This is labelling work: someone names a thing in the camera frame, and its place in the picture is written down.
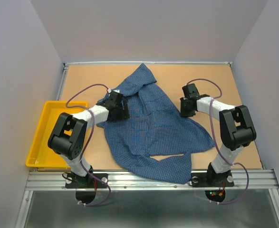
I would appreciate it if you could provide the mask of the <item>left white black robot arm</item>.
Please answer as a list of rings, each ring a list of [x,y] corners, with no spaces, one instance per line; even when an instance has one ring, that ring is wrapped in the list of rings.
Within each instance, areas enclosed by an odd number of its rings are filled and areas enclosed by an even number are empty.
[[[84,151],[88,146],[86,132],[103,122],[117,122],[129,118],[127,98],[118,90],[111,91],[107,99],[91,108],[79,106],[84,111],[76,114],[61,113],[48,139],[48,147],[60,155],[71,172],[63,173],[67,189],[89,188],[96,183],[93,167],[85,160]]]

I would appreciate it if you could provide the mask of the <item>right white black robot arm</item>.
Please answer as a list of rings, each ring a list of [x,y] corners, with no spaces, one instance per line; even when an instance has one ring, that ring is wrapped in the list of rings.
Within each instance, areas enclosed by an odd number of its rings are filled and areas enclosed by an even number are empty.
[[[231,177],[231,166],[238,154],[257,137],[250,112],[245,105],[233,106],[207,94],[201,95],[194,83],[188,83],[182,90],[184,97],[180,99],[180,115],[193,117],[197,112],[207,114],[218,152],[208,165],[202,181],[211,186],[225,182]]]

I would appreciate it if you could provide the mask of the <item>blue checked long sleeve shirt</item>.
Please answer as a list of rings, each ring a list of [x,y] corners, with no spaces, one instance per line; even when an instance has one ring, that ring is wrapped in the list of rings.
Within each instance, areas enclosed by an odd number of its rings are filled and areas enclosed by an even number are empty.
[[[129,118],[99,124],[115,162],[143,178],[186,184],[191,177],[191,155],[214,146],[209,133],[180,116],[144,64],[117,89],[126,97]]]

